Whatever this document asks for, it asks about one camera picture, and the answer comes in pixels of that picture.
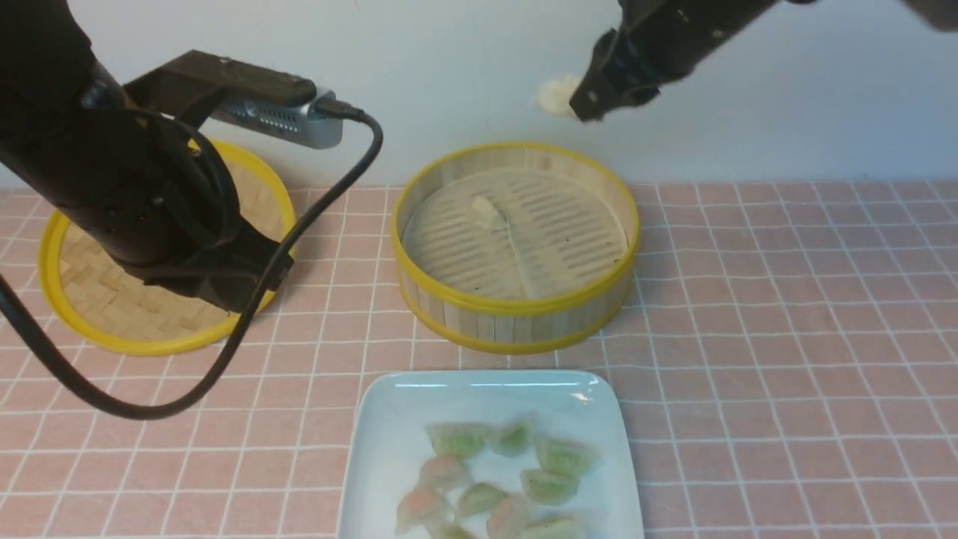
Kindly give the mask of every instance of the green dumpling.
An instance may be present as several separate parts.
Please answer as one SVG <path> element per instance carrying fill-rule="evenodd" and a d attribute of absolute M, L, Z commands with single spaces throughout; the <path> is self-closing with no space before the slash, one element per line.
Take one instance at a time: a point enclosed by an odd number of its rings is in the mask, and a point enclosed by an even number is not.
<path fill-rule="evenodd" d="M 578 478 L 592 468 L 599 459 L 599 454 L 577 442 L 538 437 L 536 458 L 543 470 Z"/>
<path fill-rule="evenodd" d="M 516 421 L 489 436 L 489 448 L 501 457 L 518 457 L 529 447 L 533 437 L 533 419 L 527 417 Z"/>
<path fill-rule="evenodd" d="M 426 427 L 426 433 L 436 455 L 466 459 L 486 447 L 490 428 L 478 423 L 441 423 Z"/>
<path fill-rule="evenodd" d="M 526 470 L 522 472 L 522 490 L 533 502 L 558 506 L 575 497 L 579 480 L 545 470 Z"/>

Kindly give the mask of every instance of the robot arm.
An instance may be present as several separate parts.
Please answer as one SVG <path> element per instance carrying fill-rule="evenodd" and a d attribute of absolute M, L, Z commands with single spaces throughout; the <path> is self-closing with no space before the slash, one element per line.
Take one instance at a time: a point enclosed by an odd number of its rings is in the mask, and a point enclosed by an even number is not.
<path fill-rule="evenodd" d="M 787 0 L 812 4 L 816 0 Z M 939 32 L 958 32 L 958 0 L 902 0 Z M 596 42 L 569 100 L 583 122 L 642 106 L 679 82 L 779 0 L 619 0 L 622 24 Z"/>

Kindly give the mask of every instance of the square plate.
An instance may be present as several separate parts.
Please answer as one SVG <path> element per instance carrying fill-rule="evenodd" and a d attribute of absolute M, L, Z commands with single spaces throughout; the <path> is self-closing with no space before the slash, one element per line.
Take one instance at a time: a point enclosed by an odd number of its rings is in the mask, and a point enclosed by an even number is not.
<path fill-rule="evenodd" d="M 619 401 L 602 378 L 566 370 L 401 372 L 376 380 L 356 418 L 337 537 L 396 537 L 399 500 L 416 486 L 422 464 L 435 456 L 427 425 L 504 426 L 530 412 L 539 432 L 580 440 L 601 454 L 571 502 L 539 507 L 534 518 L 571 513 L 585 525 L 589 539 L 642 539 L 642 511 Z M 532 449 L 515 458 L 486 449 L 467 467 L 474 481 L 521 492 L 519 473 L 538 464 Z M 455 505 L 462 491 L 453 490 L 446 498 Z M 484 539 L 487 518 L 470 517 L 463 527 Z M 401 537 L 428 539 L 428 534 L 417 527 Z"/>

